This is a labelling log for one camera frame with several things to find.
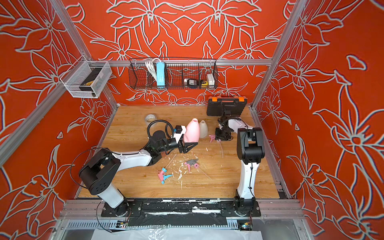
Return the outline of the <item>pink spray bottle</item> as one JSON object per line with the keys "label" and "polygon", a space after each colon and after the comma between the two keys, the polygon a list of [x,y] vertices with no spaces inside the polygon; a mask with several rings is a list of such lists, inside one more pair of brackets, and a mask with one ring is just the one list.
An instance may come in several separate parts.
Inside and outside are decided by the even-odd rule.
{"label": "pink spray bottle", "polygon": [[187,143],[195,143],[200,139],[200,126],[199,121],[196,118],[193,118],[186,127],[187,131],[184,134],[188,138]]}

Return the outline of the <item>grey pink spray nozzle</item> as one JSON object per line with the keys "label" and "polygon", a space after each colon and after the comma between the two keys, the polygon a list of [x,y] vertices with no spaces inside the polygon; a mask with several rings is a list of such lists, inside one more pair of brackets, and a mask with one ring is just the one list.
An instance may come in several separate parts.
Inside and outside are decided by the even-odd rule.
{"label": "grey pink spray nozzle", "polygon": [[197,169],[199,172],[204,174],[208,179],[212,179],[208,174],[206,174],[203,170],[200,170],[200,164],[198,163],[198,159],[191,159],[183,163],[184,166],[187,167],[188,173],[191,173],[191,168]]}

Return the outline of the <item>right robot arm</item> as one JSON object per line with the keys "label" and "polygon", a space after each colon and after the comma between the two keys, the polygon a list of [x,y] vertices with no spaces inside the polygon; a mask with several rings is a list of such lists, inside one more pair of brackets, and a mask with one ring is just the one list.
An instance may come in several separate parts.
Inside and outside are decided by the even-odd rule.
{"label": "right robot arm", "polygon": [[237,115],[222,114],[218,123],[219,127],[215,130],[216,140],[229,141],[232,133],[237,134],[237,156],[241,161],[241,176],[234,197],[234,212],[241,217],[251,217],[256,204],[256,175],[265,157],[263,130],[248,125]]}

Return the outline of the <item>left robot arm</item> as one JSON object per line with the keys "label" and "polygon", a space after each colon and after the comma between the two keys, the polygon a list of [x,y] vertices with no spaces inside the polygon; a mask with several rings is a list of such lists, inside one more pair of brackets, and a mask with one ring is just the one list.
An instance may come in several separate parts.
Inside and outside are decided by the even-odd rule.
{"label": "left robot arm", "polygon": [[174,149],[180,153],[188,153],[198,142],[184,142],[183,134],[166,137],[163,131],[156,131],[149,136],[147,144],[136,152],[112,152],[108,148],[100,149],[79,171],[79,177],[91,195],[98,196],[111,209],[112,215],[123,217],[129,212],[129,204],[125,196],[113,185],[117,172],[156,164],[162,153]]}

